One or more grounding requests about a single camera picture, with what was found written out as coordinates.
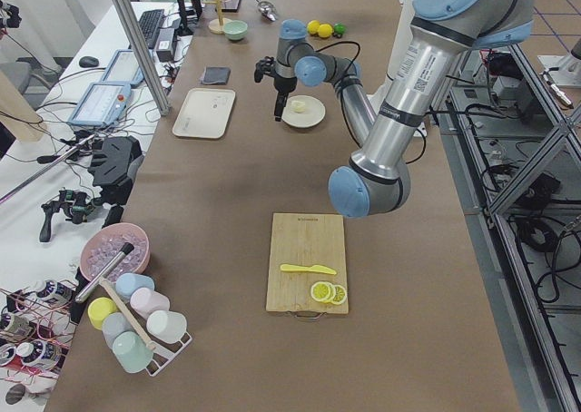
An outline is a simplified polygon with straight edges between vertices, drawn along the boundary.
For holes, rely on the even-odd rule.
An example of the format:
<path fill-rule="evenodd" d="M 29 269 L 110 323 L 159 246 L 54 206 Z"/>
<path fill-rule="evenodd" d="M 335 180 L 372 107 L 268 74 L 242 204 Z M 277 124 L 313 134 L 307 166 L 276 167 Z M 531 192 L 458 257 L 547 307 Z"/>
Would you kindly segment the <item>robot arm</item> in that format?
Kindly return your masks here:
<path fill-rule="evenodd" d="M 360 144 L 328 182 L 333 208 L 348 218 L 394 211 L 405 203 L 410 178 L 403 154 L 455 58 L 520 43 L 533 26 L 534 0 L 412 0 L 412 5 L 411 42 L 379 109 L 365 94 L 356 63 L 316 51 L 299 20 L 282 22 L 275 58 L 255 70 L 273 79 L 277 120 L 297 83 L 333 85 Z"/>

